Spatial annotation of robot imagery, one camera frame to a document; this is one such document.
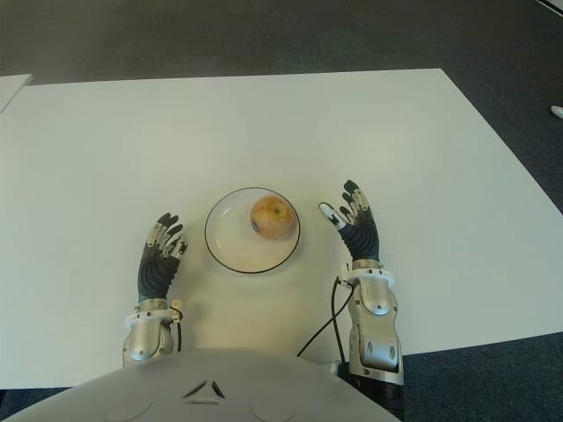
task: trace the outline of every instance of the apple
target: apple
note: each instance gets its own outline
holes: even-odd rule
[[[260,236],[266,239],[281,239],[295,226],[296,215],[285,199],[269,195],[254,204],[250,223]]]

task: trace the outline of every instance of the plate rim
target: plate rim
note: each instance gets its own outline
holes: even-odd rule
[[[276,264],[275,266],[271,266],[270,268],[267,268],[266,270],[260,270],[260,271],[242,271],[242,270],[237,270],[235,268],[231,268],[230,266],[227,266],[226,264],[224,264],[221,259],[219,259],[218,257],[215,256],[215,254],[212,252],[211,248],[209,247],[209,242],[208,242],[208,223],[209,223],[209,217],[211,216],[211,214],[213,213],[213,210],[217,207],[217,205],[219,205],[221,203],[222,200],[224,200],[225,198],[227,198],[228,196],[231,196],[233,193],[236,192],[240,192],[240,191],[245,191],[247,189],[263,189],[265,191],[269,191],[271,193],[275,193],[278,196],[281,196],[283,199],[285,199],[289,206],[291,207],[291,209],[293,209],[293,212],[296,214],[296,218],[297,218],[297,240],[296,240],[296,244],[293,246],[293,249],[291,250],[291,252],[288,254],[288,256],[286,258],[284,258],[282,261],[280,261],[279,264]],[[301,239],[301,220],[299,219],[299,214],[297,213],[296,208],[293,206],[293,204],[291,203],[290,200],[288,200],[285,196],[283,196],[282,194],[276,192],[273,189],[270,189],[268,187],[263,187],[263,186],[248,186],[248,187],[241,187],[240,189],[235,189],[232,192],[227,193],[226,195],[224,195],[220,200],[218,200],[216,202],[216,204],[209,210],[208,212],[208,216],[205,219],[205,226],[203,228],[203,238],[205,239],[205,245],[208,248],[209,253],[211,254],[211,256],[213,257],[213,259],[215,261],[217,261],[219,264],[221,264],[222,266],[224,266],[225,268],[228,268],[231,271],[234,271],[235,273],[242,273],[242,274],[260,274],[260,273],[266,273],[268,271],[272,271],[274,268],[277,268],[278,266],[280,266],[281,264],[283,264],[285,261],[287,261],[291,255],[293,255],[293,252],[296,251],[297,246],[299,245],[299,240]]]

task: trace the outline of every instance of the white fingertip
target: white fingertip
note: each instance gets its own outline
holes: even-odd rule
[[[149,235],[147,236],[147,246],[154,246],[161,228],[162,224],[160,224],[159,222],[152,226],[152,229],[150,229]]]
[[[326,202],[318,204],[318,210],[337,230],[342,230],[347,225],[344,217]]]

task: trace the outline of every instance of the black glove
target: black glove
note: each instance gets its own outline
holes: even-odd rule
[[[352,180],[344,184],[344,189],[346,191],[342,194],[342,198],[348,203],[350,209],[340,207],[340,211],[346,216],[346,219],[326,202],[318,204],[318,209],[338,230],[353,261],[358,259],[378,261],[379,237],[368,200]]]
[[[182,225],[172,227],[177,221],[177,215],[171,217],[170,213],[166,213],[150,229],[139,265],[139,302],[166,299],[168,287],[187,247],[184,235],[179,234]]]

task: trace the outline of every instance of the white plate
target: white plate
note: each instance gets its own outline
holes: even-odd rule
[[[240,273],[263,273],[291,256],[301,233],[299,217],[293,231],[279,240],[259,236],[250,224],[253,205],[268,195],[283,198],[269,189],[247,187],[229,193],[211,209],[205,223],[205,242],[219,263]]]

